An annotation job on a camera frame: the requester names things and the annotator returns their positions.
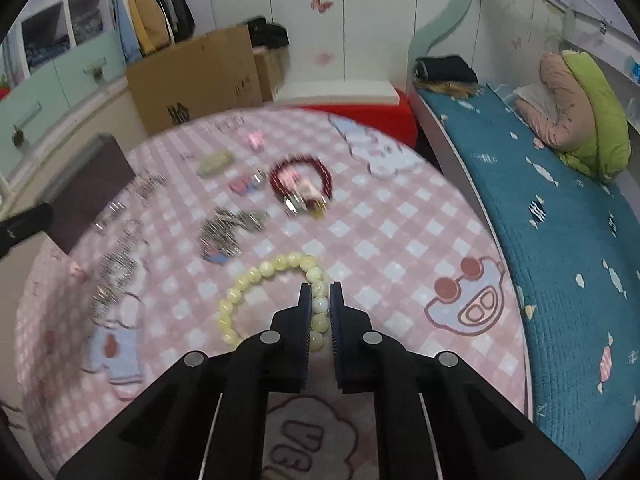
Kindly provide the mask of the pink bow hair clip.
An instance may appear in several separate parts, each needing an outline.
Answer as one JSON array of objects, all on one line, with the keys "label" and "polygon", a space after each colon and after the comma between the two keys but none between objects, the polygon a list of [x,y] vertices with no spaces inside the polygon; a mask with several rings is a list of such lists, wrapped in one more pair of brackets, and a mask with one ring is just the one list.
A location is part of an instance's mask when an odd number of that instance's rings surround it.
[{"label": "pink bow hair clip", "polygon": [[247,136],[248,144],[253,151],[259,152],[264,149],[265,138],[264,134],[259,130],[250,132]]}]

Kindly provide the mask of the teal drawer unit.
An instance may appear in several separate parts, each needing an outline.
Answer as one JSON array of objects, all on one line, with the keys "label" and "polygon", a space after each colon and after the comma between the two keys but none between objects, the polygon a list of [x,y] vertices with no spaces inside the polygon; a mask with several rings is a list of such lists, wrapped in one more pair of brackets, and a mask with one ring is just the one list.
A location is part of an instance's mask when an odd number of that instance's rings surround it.
[{"label": "teal drawer unit", "polygon": [[117,32],[109,30],[44,64],[1,101],[1,174],[14,170],[76,105],[126,70]]}]

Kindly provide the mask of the pink and green pillow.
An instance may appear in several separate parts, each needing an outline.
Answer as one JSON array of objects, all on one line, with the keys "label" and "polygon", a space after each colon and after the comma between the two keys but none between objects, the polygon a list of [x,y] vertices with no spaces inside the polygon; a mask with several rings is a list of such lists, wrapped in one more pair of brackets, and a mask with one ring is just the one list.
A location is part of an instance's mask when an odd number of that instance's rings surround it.
[{"label": "pink and green pillow", "polygon": [[586,52],[546,52],[539,81],[554,112],[519,94],[515,106],[529,128],[566,166],[613,182],[627,168],[631,146],[626,114],[600,67]]}]

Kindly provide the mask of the teal candy print bedspread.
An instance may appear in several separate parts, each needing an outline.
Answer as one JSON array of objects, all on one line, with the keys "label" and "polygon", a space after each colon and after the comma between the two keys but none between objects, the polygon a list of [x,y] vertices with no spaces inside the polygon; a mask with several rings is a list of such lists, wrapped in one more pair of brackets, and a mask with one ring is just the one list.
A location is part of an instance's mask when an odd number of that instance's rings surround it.
[{"label": "teal candy print bedspread", "polygon": [[589,479],[639,474],[639,222],[489,88],[418,102],[446,136],[518,293],[537,426]]}]

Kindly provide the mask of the hanging clothes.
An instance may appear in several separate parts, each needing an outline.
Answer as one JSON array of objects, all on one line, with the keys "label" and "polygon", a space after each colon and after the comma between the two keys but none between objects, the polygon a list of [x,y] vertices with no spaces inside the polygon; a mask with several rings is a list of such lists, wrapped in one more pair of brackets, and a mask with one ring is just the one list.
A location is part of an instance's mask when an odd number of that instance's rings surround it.
[{"label": "hanging clothes", "polygon": [[194,35],[195,21],[186,0],[108,0],[108,4],[128,65]]}]

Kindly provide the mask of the silver earrings cluster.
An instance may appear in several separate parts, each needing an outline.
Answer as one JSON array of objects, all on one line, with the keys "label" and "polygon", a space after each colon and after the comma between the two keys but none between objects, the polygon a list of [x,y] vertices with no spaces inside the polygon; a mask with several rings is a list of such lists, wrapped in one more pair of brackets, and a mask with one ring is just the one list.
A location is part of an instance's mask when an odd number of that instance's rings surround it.
[{"label": "silver earrings cluster", "polygon": [[132,192],[140,200],[148,200],[158,188],[162,188],[167,183],[161,174],[138,174],[132,182]]}]

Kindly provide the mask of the metal tin box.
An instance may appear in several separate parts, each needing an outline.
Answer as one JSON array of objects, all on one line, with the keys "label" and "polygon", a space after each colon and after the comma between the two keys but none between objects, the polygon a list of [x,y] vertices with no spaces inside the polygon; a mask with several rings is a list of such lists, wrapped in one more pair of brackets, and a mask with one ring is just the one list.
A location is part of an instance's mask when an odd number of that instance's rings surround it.
[{"label": "metal tin box", "polygon": [[69,254],[133,178],[134,170],[114,136],[98,133],[38,196],[37,204],[52,210],[44,232]]}]

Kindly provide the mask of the red storage box white lid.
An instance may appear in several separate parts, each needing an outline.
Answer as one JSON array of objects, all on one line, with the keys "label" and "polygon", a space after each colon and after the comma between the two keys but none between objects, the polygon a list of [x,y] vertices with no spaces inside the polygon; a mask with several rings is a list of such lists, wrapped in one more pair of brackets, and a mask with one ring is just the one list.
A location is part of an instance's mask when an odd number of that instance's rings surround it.
[{"label": "red storage box white lid", "polygon": [[388,81],[337,80],[289,82],[272,101],[346,117],[380,130],[415,148],[418,126],[405,92]]}]

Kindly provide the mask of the folded dark clothes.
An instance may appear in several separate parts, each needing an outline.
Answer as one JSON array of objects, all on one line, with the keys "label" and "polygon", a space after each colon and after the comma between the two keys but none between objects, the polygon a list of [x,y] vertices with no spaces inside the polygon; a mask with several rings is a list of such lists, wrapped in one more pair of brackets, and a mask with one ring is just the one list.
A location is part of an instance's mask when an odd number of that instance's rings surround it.
[{"label": "folded dark clothes", "polygon": [[454,54],[440,58],[417,58],[412,69],[412,82],[416,88],[434,92],[475,93],[478,78],[469,64],[460,55]]}]

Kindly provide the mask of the large cardboard box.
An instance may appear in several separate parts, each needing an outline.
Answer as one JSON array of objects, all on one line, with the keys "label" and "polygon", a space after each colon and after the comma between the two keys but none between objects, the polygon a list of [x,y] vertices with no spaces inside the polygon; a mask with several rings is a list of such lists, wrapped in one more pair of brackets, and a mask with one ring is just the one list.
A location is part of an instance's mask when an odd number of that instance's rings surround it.
[{"label": "large cardboard box", "polygon": [[150,136],[225,110],[262,106],[245,25],[214,30],[132,63],[127,81]]}]

